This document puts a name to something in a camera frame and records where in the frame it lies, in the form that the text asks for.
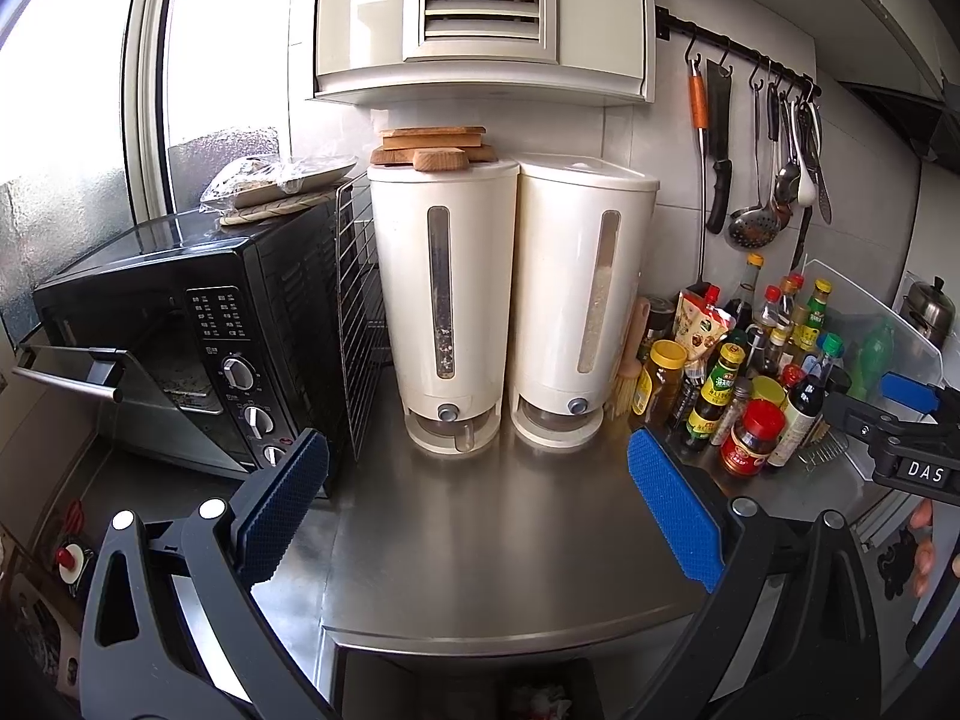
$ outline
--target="blue gripper pad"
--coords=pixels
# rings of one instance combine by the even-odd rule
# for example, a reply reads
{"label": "blue gripper pad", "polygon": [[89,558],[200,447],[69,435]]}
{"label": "blue gripper pad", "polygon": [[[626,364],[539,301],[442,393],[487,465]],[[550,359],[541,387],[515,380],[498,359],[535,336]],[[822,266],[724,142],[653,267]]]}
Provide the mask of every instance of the blue gripper pad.
{"label": "blue gripper pad", "polygon": [[645,430],[630,437],[627,467],[683,574],[713,592],[723,573],[720,532],[680,471]]}
{"label": "blue gripper pad", "polygon": [[262,485],[251,491],[256,497],[251,495],[248,512],[242,511],[244,507],[234,509],[242,519],[236,531],[234,570],[244,586],[267,581],[277,570],[329,466],[326,439],[316,430],[305,430],[280,466],[257,471],[243,484]]}
{"label": "blue gripper pad", "polygon": [[940,399],[929,386],[892,371],[880,379],[880,393],[918,413],[933,413],[940,408]]}

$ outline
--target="range hood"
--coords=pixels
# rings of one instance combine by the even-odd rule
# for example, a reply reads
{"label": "range hood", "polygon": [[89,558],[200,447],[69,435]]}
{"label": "range hood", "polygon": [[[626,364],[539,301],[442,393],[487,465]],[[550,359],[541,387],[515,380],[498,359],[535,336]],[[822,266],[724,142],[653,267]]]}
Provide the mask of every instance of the range hood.
{"label": "range hood", "polygon": [[843,82],[926,162],[960,175],[960,86],[944,81],[946,102],[881,86]]}

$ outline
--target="oven control panel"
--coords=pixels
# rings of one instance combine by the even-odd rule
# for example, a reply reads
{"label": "oven control panel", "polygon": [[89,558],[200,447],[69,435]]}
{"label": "oven control panel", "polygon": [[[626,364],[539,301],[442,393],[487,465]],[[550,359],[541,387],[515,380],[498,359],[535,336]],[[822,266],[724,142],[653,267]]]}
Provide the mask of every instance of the oven control panel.
{"label": "oven control panel", "polygon": [[257,466],[275,457],[295,436],[266,375],[269,362],[238,287],[186,290],[203,363],[224,408],[233,418]]}

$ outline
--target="hanging rail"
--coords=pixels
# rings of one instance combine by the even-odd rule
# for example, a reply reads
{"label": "hanging rail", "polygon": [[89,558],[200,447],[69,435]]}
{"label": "hanging rail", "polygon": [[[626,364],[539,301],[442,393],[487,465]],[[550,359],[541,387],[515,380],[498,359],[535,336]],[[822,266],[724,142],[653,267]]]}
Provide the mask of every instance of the hanging rail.
{"label": "hanging rail", "polygon": [[674,16],[665,7],[658,6],[656,8],[656,37],[659,37],[661,40],[669,40],[671,32],[678,32],[679,34],[696,38],[701,43],[709,43],[725,52],[735,53],[737,56],[750,60],[760,68],[766,68],[769,63],[772,73],[776,73],[776,75],[782,79],[790,81],[798,91],[805,90],[806,87],[811,87],[813,97],[820,96],[820,87],[817,86],[813,82],[813,79],[807,74],[796,73],[789,67],[775,62],[769,56],[744,46],[742,43],[736,42],[736,40],[731,40],[727,35],[711,32],[709,29],[704,29],[702,26],[696,25],[696,23],[693,22],[685,22],[683,19],[678,19]]}

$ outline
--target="oven door handle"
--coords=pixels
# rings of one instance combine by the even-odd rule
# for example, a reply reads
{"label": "oven door handle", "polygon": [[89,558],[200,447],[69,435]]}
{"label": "oven door handle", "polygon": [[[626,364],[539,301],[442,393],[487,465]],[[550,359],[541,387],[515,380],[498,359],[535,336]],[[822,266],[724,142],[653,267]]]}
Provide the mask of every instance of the oven door handle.
{"label": "oven door handle", "polygon": [[92,357],[90,370],[85,381],[70,379],[66,376],[56,376],[53,373],[44,373],[32,367],[37,361],[37,351],[32,346],[23,346],[23,354],[18,364],[11,369],[11,373],[24,379],[31,379],[47,386],[58,386],[60,389],[69,389],[81,395],[91,395],[112,403],[123,400],[123,391],[118,386],[123,376],[123,351],[119,349],[81,348],[74,346],[39,346],[56,351],[85,352]]}

